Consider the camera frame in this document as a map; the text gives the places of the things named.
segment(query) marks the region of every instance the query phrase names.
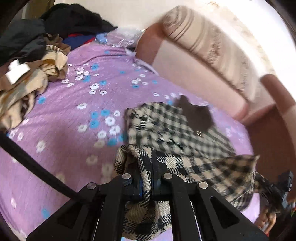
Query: silver bolt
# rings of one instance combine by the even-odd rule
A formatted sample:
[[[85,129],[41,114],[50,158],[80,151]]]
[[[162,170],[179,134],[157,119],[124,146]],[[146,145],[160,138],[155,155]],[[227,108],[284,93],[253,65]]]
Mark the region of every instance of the silver bolt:
[[[208,186],[209,186],[209,185],[208,185],[207,183],[205,183],[205,182],[201,182],[201,183],[199,183],[198,185],[199,185],[199,187],[202,188],[202,189],[207,189]]]
[[[163,175],[163,177],[164,177],[165,179],[171,179],[171,178],[173,177],[173,175],[167,172],[167,173],[165,173],[165,174]]]
[[[122,178],[123,178],[123,179],[126,179],[126,180],[127,180],[127,179],[130,179],[130,178],[131,178],[131,174],[129,174],[129,173],[123,173],[123,174],[122,174]]]
[[[95,183],[89,183],[86,185],[87,189],[91,190],[91,189],[95,189],[96,188],[96,184]]]

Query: striped cushion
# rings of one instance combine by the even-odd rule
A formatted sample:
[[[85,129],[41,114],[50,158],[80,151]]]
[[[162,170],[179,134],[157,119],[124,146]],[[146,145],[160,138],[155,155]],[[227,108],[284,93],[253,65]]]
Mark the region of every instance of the striped cushion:
[[[259,76],[247,55],[213,22],[185,6],[163,18],[164,33],[202,58],[249,101],[254,101]]]

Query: clear plastic bag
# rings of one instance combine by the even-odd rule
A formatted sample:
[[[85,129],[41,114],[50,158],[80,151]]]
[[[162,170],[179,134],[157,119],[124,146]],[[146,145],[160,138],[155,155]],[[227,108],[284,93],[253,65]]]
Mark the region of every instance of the clear plastic bag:
[[[144,29],[119,27],[109,33],[98,34],[96,41],[113,47],[136,47],[144,31]]]

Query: mattress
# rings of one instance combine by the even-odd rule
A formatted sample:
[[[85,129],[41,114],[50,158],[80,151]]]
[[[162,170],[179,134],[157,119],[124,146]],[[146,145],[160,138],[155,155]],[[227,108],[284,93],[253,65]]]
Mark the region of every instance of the mattress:
[[[195,105],[208,105],[214,122],[230,139],[236,154],[252,154],[245,127],[223,111],[137,65],[123,48],[92,42],[70,52],[69,72],[49,83],[33,110],[8,135],[39,164],[79,191],[89,182],[112,178],[113,160],[126,142],[124,113],[146,102],[173,104],[186,95]],[[0,149],[0,212],[21,239],[59,209],[68,198],[30,173]],[[259,196],[243,214],[259,215]],[[156,240],[172,240],[171,230]]]

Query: checkered fabric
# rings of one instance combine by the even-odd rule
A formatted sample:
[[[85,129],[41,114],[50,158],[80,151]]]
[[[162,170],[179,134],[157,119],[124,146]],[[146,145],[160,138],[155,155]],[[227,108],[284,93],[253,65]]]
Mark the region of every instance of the checkered fabric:
[[[170,173],[185,182],[206,181],[241,209],[247,206],[250,195],[258,188],[253,171],[257,159],[258,156],[239,155],[211,160],[167,154],[147,145],[121,146],[114,163],[114,176],[122,175],[127,166],[136,161],[144,189],[143,201],[126,204],[122,235],[132,240],[150,240],[172,227],[169,202],[151,199],[151,162],[165,163]]]
[[[149,145],[166,153],[217,159],[235,155],[228,138],[216,126],[194,133],[182,109],[165,103],[147,103],[127,109],[128,143]]]

